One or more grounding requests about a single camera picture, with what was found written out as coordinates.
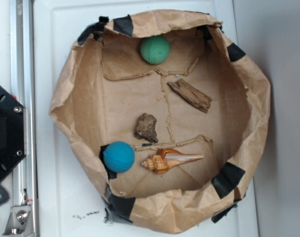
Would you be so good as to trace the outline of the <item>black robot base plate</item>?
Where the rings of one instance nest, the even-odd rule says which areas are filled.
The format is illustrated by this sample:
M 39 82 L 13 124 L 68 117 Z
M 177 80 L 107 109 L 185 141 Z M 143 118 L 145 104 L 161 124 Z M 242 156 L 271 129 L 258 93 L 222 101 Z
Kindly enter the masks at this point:
M 1 182 L 26 156 L 24 106 L 0 86 L 0 206 L 9 200 Z

